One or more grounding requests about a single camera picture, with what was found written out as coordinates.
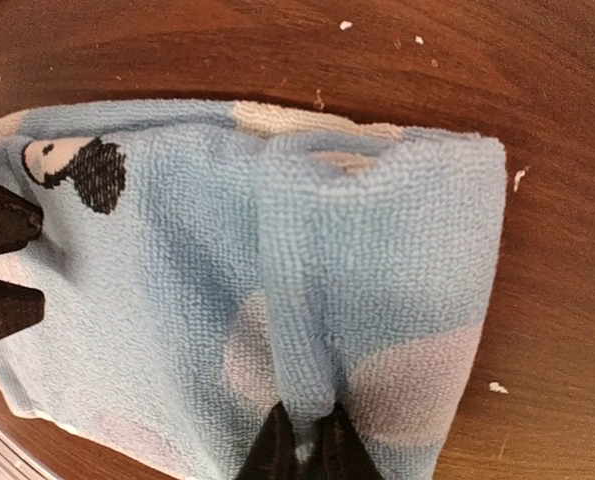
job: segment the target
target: light blue towel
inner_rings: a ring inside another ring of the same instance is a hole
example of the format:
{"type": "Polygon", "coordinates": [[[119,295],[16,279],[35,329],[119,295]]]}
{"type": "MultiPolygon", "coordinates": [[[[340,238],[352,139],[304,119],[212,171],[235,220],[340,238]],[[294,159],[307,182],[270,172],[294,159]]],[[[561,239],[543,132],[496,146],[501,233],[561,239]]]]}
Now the light blue towel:
{"type": "Polygon", "coordinates": [[[0,119],[0,184],[42,237],[0,278],[45,320],[0,341],[40,417],[184,479],[231,479],[269,409],[339,399],[384,478],[428,480],[489,301],[505,154],[477,134],[250,102],[0,119]]]}

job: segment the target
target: crumb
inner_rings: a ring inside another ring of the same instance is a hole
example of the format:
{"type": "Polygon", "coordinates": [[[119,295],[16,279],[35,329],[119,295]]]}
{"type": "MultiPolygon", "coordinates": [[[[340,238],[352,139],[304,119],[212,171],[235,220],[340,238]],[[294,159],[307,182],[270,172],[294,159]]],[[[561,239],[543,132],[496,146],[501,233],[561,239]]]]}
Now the crumb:
{"type": "Polygon", "coordinates": [[[490,382],[488,385],[488,390],[495,393],[505,393],[508,394],[508,390],[505,387],[499,385],[498,382],[490,382]]]}
{"type": "Polygon", "coordinates": [[[521,170],[517,171],[517,173],[515,174],[515,182],[513,185],[514,192],[516,192],[519,189],[519,182],[521,182],[521,179],[526,176],[528,170],[530,170],[530,165],[525,166],[521,170]]]}
{"type": "Polygon", "coordinates": [[[315,97],[313,106],[321,112],[324,109],[324,107],[326,106],[326,104],[324,103],[324,101],[321,98],[321,88],[317,89],[317,91],[315,92],[315,95],[317,95],[317,96],[315,97]]]}
{"type": "Polygon", "coordinates": [[[508,445],[508,439],[510,438],[510,435],[506,435],[506,438],[504,439],[504,443],[501,445],[501,448],[499,449],[499,453],[497,454],[497,460],[500,460],[502,458],[504,458],[504,452],[506,451],[506,445],[508,445]]]}

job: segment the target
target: microfiber towel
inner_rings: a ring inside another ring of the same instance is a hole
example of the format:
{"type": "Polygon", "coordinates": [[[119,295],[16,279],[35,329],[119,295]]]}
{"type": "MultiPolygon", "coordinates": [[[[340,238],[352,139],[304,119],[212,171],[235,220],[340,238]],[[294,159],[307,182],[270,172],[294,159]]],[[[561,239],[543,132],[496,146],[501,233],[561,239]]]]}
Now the microfiber towel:
{"type": "Polygon", "coordinates": [[[42,236],[0,256],[46,316],[0,341],[15,415],[229,480],[269,410],[339,401],[383,477],[428,480],[489,302],[505,153],[478,134],[252,102],[0,119],[42,236]]]}

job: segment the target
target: printed penguin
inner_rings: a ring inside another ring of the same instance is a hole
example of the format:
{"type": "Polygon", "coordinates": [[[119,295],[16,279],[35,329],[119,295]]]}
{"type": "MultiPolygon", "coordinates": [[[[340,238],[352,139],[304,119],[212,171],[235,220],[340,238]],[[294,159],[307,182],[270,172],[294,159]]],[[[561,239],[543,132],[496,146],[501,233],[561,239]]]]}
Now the printed penguin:
{"type": "Polygon", "coordinates": [[[126,188],[126,155],[118,149],[98,137],[43,140],[26,146],[22,164],[31,180],[44,188],[72,179],[84,205],[108,215],[126,188]]]}

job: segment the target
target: wooden table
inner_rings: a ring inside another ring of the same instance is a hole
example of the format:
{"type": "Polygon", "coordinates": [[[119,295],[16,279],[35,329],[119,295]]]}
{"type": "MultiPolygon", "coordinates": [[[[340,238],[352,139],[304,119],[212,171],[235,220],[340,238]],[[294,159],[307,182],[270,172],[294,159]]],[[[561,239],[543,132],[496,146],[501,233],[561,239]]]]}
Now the wooden table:
{"type": "MultiPolygon", "coordinates": [[[[0,0],[0,116],[144,97],[313,109],[318,91],[356,121],[507,146],[499,271],[435,478],[595,480],[595,0],[0,0]]],[[[68,480],[166,478],[1,396],[0,426],[68,480]]]]}

